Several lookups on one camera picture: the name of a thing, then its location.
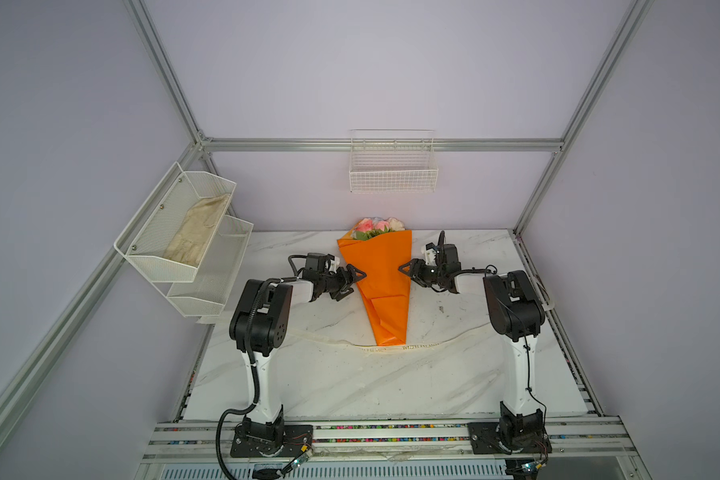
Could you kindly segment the orange wrapping paper sheet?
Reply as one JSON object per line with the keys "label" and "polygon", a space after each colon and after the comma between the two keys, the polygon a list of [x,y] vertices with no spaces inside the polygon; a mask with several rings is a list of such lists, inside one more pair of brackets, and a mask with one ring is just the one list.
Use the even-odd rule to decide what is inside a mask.
{"label": "orange wrapping paper sheet", "polygon": [[366,274],[357,286],[377,346],[406,343],[411,279],[399,267],[412,259],[412,232],[384,233],[368,240],[349,233],[337,240],[343,260]]}

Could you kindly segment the cream fake rose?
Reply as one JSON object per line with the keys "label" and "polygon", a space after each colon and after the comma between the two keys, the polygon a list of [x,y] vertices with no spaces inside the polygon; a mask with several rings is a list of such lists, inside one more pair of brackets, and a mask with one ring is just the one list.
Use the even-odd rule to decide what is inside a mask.
{"label": "cream fake rose", "polygon": [[388,228],[390,231],[404,231],[405,225],[404,223],[394,217],[390,217],[387,219]]}

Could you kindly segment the cream printed ribbon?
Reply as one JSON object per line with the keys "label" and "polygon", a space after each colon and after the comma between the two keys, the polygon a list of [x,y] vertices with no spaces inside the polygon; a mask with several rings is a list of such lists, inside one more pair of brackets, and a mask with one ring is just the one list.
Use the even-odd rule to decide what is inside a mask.
{"label": "cream printed ribbon", "polygon": [[319,335],[314,332],[309,332],[302,329],[294,329],[290,330],[289,333],[293,335],[294,337],[305,340],[309,342],[313,342],[316,344],[321,345],[328,345],[328,346],[335,346],[335,347],[348,347],[360,351],[365,351],[369,353],[380,353],[380,354],[391,354],[391,353],[400,353],[404,351],[414,351],[414,350],[427,350],[427,349],[435,349],[439,347],[444,347],[446,345],[455,344],[458,341],[475,337],[477,335],[488,333],[490,332],[492,336],[497,336],[497,333],[493,329],[492,325],[490,323],[486,323],[483,325],[476,326],[474,328],[465,330],[458,335],[443,340],[439,342],[428,342],[428,343],[421,343],[421,344],[405,344],[405,345],[387,345],[387,346],[378,346],[378,345],[361,345],[352,343],[345,339],[332,339],[325,335]]}

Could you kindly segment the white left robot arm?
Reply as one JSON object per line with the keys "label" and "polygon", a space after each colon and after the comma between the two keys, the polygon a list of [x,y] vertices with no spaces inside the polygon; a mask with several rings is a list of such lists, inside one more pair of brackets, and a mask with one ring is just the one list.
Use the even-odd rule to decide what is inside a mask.
{"label": "white left robot arm", "polygon": [[283,466],[251,474],[253,479],[283,479],[313,455],[314,427],[289,424],[277,389],[275,356],[286,338],[291,310],[326,294],[341,301],[367,274],[332,254],[291,255],[292,273],[246,282],[229,324],[229,337],[248,370],[249,405],[228,408],[216,423],[215,456],[224,479],[235,475],[226,459],[253,455],[291,459]]}

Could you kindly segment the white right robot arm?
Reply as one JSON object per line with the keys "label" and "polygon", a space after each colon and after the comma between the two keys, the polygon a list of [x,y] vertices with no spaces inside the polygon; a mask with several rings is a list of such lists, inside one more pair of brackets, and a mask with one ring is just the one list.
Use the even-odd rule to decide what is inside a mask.
{"label": "white right robot arm", "polygon": [[546,314],[528,274],[500,273],[492,264],[465,268],[444,232],[423,248],[420,258],[399,265],[398,271],[436,293],[484,298],[490,326],[502,341],[505,381],[494,431],[486,440],[474,432],[473,441],[506,454],[537,450],[545,457],[547,406],[535,393],[535,355]]}

